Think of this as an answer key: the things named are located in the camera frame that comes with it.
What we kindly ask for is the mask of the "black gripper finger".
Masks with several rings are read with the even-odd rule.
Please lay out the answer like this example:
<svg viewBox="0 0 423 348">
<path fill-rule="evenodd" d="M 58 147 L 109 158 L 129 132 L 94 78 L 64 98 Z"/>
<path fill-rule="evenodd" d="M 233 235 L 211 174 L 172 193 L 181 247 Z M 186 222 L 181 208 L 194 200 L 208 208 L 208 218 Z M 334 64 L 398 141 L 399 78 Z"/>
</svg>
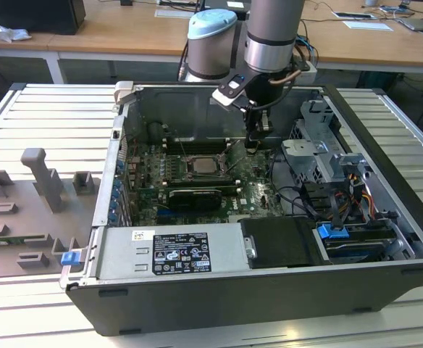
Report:
<svg viewBox="0 0 423 348">
<path fill-rule="evenodd" d="M 246 111 L 246 149 L 256 151 L 258 141 L 253 140 L 253 133 L 258 128 L 259 112 L 248 108 Z"/>
</svg>

